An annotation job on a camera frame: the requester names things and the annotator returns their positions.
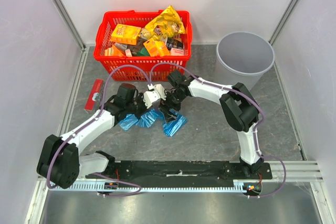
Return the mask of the blue trash bag roll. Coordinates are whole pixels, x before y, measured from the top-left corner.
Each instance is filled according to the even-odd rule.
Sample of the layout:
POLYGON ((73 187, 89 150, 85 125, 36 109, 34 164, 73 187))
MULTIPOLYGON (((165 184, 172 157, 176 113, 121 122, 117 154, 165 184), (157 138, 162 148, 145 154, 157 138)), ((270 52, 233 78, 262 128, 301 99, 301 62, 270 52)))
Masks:
POLYGON ((133 126, 150 128, 155 121, 159 120, 162 121, 163 133, 168 137, 172 137, 187 123, 187 118, 174 110, 170 110, 170 112, 176 117, 176 119, 171 122, 165 121, 162 112, 156 112, 154 109, 151 109, 149 112, 143 114, 139 119, 134 114, 128 114, 125 119, 118 123, 118 125, 124 131, 127 131, 133 126))

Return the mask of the long red box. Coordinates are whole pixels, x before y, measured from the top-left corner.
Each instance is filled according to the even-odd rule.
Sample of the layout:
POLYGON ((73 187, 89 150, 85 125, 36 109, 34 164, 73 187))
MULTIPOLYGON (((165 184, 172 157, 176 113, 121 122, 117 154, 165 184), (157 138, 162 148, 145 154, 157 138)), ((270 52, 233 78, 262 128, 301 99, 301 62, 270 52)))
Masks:
POLYGON ((84 107, 86 111, 94 111, 98 107, 102 96, 103 83, 102 79, 95 80, 84 107))

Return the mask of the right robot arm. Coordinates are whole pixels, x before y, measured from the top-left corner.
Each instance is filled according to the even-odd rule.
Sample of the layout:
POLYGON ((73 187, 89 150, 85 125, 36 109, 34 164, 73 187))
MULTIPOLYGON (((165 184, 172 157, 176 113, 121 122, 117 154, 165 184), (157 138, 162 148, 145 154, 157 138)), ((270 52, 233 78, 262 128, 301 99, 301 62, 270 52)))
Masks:
POLYGON ((240 144, 240 172, 248 179, 254 178, 264 162, 259 148, 257 128, 258 104, 242 83, 225 86, 206 81, 198 76, 186 77, 178 70, 168 75, 172 91, 164 91, 159 110, 167 121, 173 120, 173 112, 181 109, 187 97, 202 98, 219 104, 228 125, 237 132, 240 144))

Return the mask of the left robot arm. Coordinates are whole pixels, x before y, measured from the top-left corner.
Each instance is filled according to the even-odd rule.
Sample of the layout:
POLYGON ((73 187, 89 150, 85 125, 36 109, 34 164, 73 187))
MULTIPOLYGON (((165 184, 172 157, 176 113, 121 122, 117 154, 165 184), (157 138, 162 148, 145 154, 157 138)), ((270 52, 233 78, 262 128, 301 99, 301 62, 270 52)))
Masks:
POLYGON ((136 93, 135 86, 123 83, 96 113, 78 127, 61 136, 50 135, 37 164, 37 173, 47 179, 48 188, 69 188, 77 178, 99 173, 104 178, 115 174, 114 157, 103 151, 80 156, 98 136, 116 126, 129 114, 141 117, 152 103, 151 92, 136 93))

